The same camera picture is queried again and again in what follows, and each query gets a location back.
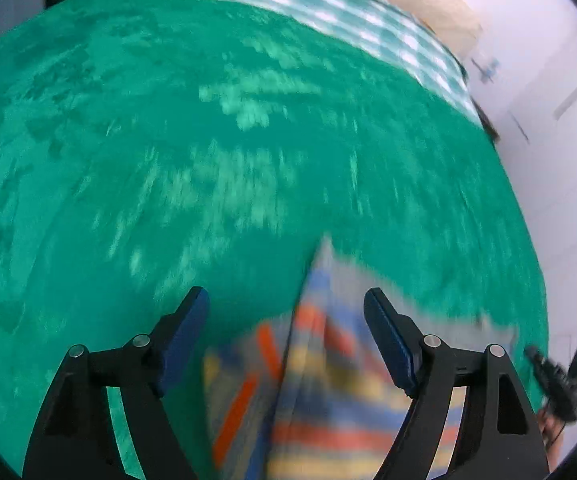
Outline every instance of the person's arm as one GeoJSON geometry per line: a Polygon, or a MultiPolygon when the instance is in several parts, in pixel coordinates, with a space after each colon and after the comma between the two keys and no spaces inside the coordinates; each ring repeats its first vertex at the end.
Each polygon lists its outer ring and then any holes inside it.
{"type": "Polygon", "coordinates": [[[537,424],[542,432],[543,442],[546,446],[546,457],[548,458],[548,468],[553,470],[559,463],[561,455],[561,445],[564,441],[562,432],[564,423],[559,418],[541,409],[537,412],[537,424]]]}

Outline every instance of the silver bolt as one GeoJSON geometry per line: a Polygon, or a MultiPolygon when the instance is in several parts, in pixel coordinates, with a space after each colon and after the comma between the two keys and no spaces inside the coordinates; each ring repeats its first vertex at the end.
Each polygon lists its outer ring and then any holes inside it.
{"type": "Polygon", "coordinates": [[[495,357],[503,357],[505,353],[506,352],[502,346],[491,345],[491,354],[493,354],[495,357]]]}
{"type": "Polygon", "coordinates": [[[148,346],[150,342],[151,338],[149,338],[149,336],[146,334],[139,334],[133,338],[133,346],[136,346],[137,348],[148,346]]]}
{"type": "Polygon", "coordinates": [[[84,353],[84,345],[73,345],[68,349],[69,357],[79,357],[84,353]]]}
{"type": "Polygon", "coordinates": [[[442,344],[442,340],[437,337],[436,335],[429,334],[424,336],[424,343],[431,348],[437,348],[439,345],[442,344]]]}

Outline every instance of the folded cloth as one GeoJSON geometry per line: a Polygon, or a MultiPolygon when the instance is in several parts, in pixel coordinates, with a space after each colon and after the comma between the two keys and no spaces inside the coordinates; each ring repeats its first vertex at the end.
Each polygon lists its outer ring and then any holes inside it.
{"type": "MultiPolygon", "coordinates": [[[[411,402],[393,384],[364,320],[364,294],[373,286],[451,346],[481,351],[496,342],[510,350],[512,331],[424,316],[391,285],[337,258],[325,239],[292,320],[267,320],[206,354],[208,433],[222,479],[373,479],[411,402]]],[[[464,395],[453,391],[429,478],[450,462],[464,395]]]]}

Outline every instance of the green surface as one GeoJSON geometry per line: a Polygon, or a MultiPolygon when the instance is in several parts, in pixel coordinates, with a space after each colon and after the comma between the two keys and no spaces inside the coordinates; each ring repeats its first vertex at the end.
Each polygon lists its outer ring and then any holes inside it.
{"type": "MultiPolygon", "coordinates": [[[[120,346],[193,284],[212,298],[203,344],[232,338],[293,307],[324,232],[426,311],[486,312],[517,349],[545,346],[542,276],[494,148],[403,71],[213,0],[68,0],[6,35],[3,456],[21,469],[70,345],[120,346]]],[[[199,360],[165,404],[212,478],[199,360]]]]}

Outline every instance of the green and white checkered fabric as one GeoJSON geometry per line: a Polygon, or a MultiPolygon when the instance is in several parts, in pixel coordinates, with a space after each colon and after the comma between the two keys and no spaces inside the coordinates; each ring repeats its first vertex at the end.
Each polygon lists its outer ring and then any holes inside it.
{"type": "Polygon", "coordinates": [[[459,63],[413,16],[386,0],[229,0],[291,16],[298,22],[401,67],[476,123],[459,63]]]}

